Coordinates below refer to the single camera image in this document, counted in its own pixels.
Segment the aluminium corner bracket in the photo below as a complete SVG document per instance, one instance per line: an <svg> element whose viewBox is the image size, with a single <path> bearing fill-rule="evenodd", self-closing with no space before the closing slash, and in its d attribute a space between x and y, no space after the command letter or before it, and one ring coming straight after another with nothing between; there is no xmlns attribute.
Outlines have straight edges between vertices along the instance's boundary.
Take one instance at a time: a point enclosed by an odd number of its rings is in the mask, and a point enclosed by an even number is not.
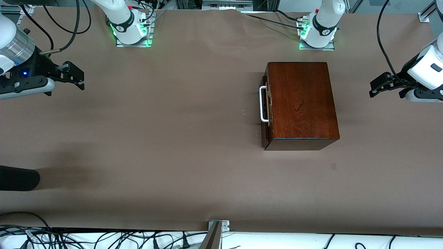
<svg viewBox="0 0 443 249"><path fill-rule="evenodd" d="M437 12L436 0L432 0L421 12L417 14L421 23L430 22L429 17Z"/></svg>

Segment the wooden drawer with white handle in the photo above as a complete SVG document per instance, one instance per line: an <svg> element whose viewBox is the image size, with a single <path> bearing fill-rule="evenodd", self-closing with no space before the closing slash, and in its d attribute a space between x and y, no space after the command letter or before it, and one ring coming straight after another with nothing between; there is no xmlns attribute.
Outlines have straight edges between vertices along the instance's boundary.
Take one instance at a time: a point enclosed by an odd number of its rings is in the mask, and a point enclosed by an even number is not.
<svg viewBox="0 0 443 249"><path fill-rule="evenodd" d="M272 100L268 69L265 70L259 88L260 118L262 125L262 141L269 142L272 138Z"/></svg>

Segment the brown paper table cover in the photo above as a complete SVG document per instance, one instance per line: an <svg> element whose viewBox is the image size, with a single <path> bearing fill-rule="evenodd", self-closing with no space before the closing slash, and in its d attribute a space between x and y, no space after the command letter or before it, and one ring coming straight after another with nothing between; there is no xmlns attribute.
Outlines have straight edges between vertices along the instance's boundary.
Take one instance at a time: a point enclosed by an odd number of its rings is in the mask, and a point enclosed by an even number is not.
<svg viewBox="0 0 443 249"><path fill-rule="evenodd" d="M443 235L443 104L396 91L376 14L342 16L333 52L236 10L168 10L152 47L120 48L101 9L53 55L85 90L0 100L0 165L37 169L34 191L0 191L0 214L53 227ZM340 139L320 151L261 147L269 62L328 64ZM331 169L336 163L337 170Z"/></svg>

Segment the aluminium frame rail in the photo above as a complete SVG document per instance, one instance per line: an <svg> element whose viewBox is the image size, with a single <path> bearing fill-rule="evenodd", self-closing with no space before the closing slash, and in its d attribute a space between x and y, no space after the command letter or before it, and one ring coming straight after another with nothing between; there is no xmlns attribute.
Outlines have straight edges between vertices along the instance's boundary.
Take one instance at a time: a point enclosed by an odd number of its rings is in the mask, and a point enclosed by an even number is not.
<svg viewBox="0 0 443 249"><path fill-rule="evenodd" d="M34 13L34 6L22 3L22 0L0 0L0 13L19 27L24 17L26 17L21 5L24 6L29 15Z"/></svg>

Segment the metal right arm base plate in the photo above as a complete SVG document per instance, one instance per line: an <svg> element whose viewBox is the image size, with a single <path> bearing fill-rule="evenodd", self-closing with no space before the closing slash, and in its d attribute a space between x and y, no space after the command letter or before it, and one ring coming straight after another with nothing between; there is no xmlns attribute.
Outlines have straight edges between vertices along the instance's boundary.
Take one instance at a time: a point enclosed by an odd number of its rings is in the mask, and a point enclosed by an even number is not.
<svg viewBox="0 0 443 249"><path fill-rule="evenodd" d="M142 37L137 43L134 44L124 44L119 39L116 39L116 47L137 47L137 48L149 48L152 47L154 36L154 30L149 30L149 34L147 36Z"/></svg>

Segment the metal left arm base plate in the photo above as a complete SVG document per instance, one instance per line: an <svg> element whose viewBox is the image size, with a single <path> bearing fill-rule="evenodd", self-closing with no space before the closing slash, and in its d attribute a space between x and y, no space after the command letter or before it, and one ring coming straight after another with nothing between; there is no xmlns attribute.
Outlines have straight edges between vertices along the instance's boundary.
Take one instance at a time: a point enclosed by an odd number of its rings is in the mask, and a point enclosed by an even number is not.
<svg viewBox="0 0 443 249"><path fill-rule="evenodd" d="M315 48L306 43L305 40L299 41L299 49L300 50L316 50L316 51L334 51L334 41L331 40L325 47Z"/></svg>

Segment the silver metal bracket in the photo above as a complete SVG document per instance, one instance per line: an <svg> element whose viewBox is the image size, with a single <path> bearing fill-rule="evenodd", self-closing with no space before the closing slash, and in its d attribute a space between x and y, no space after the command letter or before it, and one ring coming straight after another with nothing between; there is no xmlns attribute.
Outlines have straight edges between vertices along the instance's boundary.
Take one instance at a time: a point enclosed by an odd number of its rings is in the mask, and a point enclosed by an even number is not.
<svg viewBox="0 0 443 249"><path fill-rule="evenodd" d="M212 225L214 225L216 222L220 222L223 233L230 231L230 223L228 220L210 220L208 222L208 230L210 230Z"/></svg>

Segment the black foam cylinder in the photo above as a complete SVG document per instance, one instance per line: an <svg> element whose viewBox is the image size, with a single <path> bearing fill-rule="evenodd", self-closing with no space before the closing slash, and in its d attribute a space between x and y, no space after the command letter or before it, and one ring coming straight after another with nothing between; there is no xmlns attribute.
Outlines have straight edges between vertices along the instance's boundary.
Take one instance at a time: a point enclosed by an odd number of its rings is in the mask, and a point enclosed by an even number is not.
<svg viewBox="0 0 443 249"><path fill-rule="evenodd" d="M31 191L39 182L36 170L0 165L0 191Z"/></svg>

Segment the dark metal post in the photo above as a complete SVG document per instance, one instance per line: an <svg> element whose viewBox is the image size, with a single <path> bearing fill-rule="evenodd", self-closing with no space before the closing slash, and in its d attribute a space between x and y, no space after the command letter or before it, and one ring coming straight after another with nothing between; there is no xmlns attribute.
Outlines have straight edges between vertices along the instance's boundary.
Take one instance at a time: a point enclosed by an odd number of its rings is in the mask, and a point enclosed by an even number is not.
<svg viewBox="0 0 443 249"><path fill-rule="evenodd" d="M221 249L223 229L222 221L210 221L209 230L198 249Z"/></svg>

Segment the dark brown wooden cabinet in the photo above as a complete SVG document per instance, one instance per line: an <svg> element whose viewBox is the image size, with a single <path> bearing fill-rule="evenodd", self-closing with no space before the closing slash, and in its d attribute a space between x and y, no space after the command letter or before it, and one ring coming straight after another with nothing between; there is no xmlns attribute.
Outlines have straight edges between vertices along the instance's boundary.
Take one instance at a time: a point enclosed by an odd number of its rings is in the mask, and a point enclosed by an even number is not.
<svg viewBox="0 0 443 249"><path fill-rule="evenodd" d="M340 139L326 62L269 62L272 138L266 151L319 151Z"/></svg>

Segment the grey electronics box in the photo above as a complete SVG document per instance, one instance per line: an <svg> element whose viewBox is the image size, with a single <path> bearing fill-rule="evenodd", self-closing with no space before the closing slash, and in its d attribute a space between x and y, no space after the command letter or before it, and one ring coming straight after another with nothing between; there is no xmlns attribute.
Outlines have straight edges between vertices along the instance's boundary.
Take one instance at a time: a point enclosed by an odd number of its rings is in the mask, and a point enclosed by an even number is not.
<svg viewBox="0 0 443 249"><path fill-rule="evenodd" d="M253 0L201 0L201 10L253 11Z"/></svg>

